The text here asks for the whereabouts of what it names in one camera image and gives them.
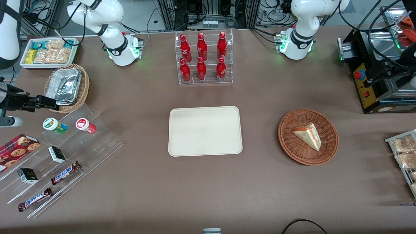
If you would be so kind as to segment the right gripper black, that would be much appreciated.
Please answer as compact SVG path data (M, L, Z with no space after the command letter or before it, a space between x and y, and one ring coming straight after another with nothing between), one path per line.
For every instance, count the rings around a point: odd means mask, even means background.
M37 95L29 97L30 93L16 88L15 86L1 83L1 104L0 108L3 113L7 111L28 111L35 112L36 109L46 108L53 111L59 111L60 106L56 104L56 100Z

